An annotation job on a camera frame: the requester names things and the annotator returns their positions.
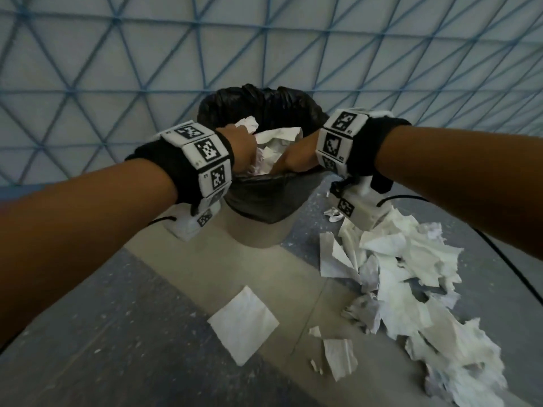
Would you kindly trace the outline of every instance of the person's left arm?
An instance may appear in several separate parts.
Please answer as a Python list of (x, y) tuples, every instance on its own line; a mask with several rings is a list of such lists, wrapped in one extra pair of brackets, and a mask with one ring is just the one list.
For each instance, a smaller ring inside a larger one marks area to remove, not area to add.
[[(245, 128), (218, 130), (230, 143), (232, 170), (246, 170), (254, 137)], [(164, 169), (136, 158), (1, 208), (0, 347), (183, 199), (182, 191)]]

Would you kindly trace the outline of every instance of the skin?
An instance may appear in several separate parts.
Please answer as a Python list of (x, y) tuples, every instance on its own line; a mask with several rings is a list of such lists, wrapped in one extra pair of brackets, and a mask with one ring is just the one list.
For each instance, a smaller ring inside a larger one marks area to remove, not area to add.
[[(234, 172), (256, 156), (245, 128), (219, 129)], [(317, 165), (317, 134), (290, 146), (272, 172)], [(377, 154), (384, 176), (471, 225), (543, 257), (543, 140), (402, 126)], [(169, 176), (142, 159), (51, 185), (0, 213), (0, 343), (99, 268), (177, 198)]]

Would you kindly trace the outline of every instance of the trash bin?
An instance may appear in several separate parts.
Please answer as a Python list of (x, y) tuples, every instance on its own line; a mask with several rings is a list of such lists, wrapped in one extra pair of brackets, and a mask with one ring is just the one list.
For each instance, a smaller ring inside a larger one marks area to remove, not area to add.
[[(246, 84), (224, 88), (208, 95), (198, 109), (198, 122), (213, 130), (248, 116), (254, 116), (258, 122), (257, 133), (281, 127), (300, 127), (304, 137), (320, 129), (328, 120), (328, 115), (308, 94), (287, 87), (260, 89)], [(281, 243), (295, 221), (296, 211), (326, 174), (326, 170), (317, 166), (302, 173), (234, 177), (224, 197), (231, 209), (225, 213), (227, 231), (250, 246), (267, 247)], [(269, 233), (266, 242), (263, 242), (263, 232)]]

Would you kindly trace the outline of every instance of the dark gray floor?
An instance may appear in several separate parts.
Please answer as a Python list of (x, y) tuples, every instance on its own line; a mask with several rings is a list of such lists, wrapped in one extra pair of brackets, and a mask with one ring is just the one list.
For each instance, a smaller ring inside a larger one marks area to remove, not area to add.
[[(282, 244), (316, 270), (319, 268), (319, 233), (337, 234), (341, 226), (341, 223), (329, 223), (322, 216), (329, 207), (325, 200), (329, 183), (336, 179), (330, 176), (323, 181)], [(395, 184), (390, 195), (396, 194), (413, 192)], [(394, 205), (404, 215), (413, 214), (419, 222), (441, 222), (447, 244), (465, 248), (458, 266), (463, 282), (456, 289), (462, 297), (454, 313), (460, 319), (481, 318), (481, 328), (502, 348), (510, 390), (534, 406), (543, 406), (543, 307), (468, 225), (424, 201), (395, 200)], [(543, 263), (509, 245), (500, 242), (498, 245), (543, 294)], [(352, 280), (341, 282), (354, 291), (359, 289)]]
[(0, 356), (0, 405), (317, 405), (258, 354), (236, 366), (207, 318), (121, 250)]

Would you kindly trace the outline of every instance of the black plastic bag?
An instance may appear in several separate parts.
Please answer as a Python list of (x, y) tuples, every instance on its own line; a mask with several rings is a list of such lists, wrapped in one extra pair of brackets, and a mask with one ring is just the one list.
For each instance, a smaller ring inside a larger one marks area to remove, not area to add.
[[(258, 122), (256, 132), (301, 127), (304, 137), (328, 120), (328, 115), (303, 91), (286, 87), (260, 89), (251, 84), (220, 89), (203, 99), (198, 109), (198, 122), (213, 130), (248, 116)], [(224, 200), (244, 217), (274, 224), (300, 208), (326, 174), (317, 166), (303, 173), (234, 177)]]

